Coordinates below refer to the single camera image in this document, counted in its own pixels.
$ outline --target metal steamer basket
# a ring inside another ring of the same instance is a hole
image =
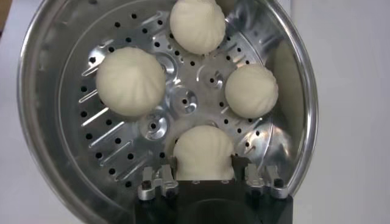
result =
[[[305,176],[316,139],[317,92],[308,54],[285,12],[272,0],[236,2],[223,42],[200,56],[171,34],[174,4],[45,0],[29,27],[18,79],[24,134],[53,191],[85,222],[135,222],[144,167],[157,170],[180,135],[197,125],[224,130],[235,153],[259,172],[275,166],[291,195]],[[165,98],[137,121],[110,111],[95,87],[104,57],[126,46],[154,54],[166,74]],[[251,63],[274,73],[279,99],[267,115],[242,119],[229,108],[224,87],[236,68]]]

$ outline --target white background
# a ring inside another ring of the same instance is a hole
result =
[[[79,223],[40,176],[18,118],[18,56],[39,2],[14,0],[0,40],[0,223]],[[390,222],[389,9],[388,0],[291,2],[320,107],[316,152],[295,197],[295,224]]]

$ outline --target perforated steamer plate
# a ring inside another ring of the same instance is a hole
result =
[[[303,45],[279,6],[237,4],[224,41],[199,56],[170,33],[174,3],[45,1],[27,34],[19,78],[26,138],[54,190],[85,221],[131,223],[143,167],[158,169],[180,135],[197,125],[224,130],[235,152],[258,166],[278,166],[291,193],[302,181],[314,144],[316,92]],[[110,111],[95,86],[104,57],[127,46],[154,54],[166,74],[161,104],[133,121]],[[288,77],[275,69],[277,60],[290,65]],[[280,101],[264,117],[242,119],[229,108],[224,87],[249,63],[277,73]]]

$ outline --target metal bracket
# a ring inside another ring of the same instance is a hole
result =
[[[258,176],[257,167],[253,163],[250,163],[245,167],[245,180],[252,191],[263,194],[265,186],[264,180]]]
[[[268,175],[271,188],[271,196],[277,199],[284,199],[288,196],[288,189],[285,182],[280,178],[276,166],[265,166],[265,173]]]
[[[179,184],[173,179],[170,165],[162,165],[159,171],[160,178],[154,178],[154,171],[151,167],[145,167],[142,172],[142,183],[138,186],[138,198],[141,201],[148,201],[155,198],[156,187],[161,187],[161,195],[172,198],[179,192]]]

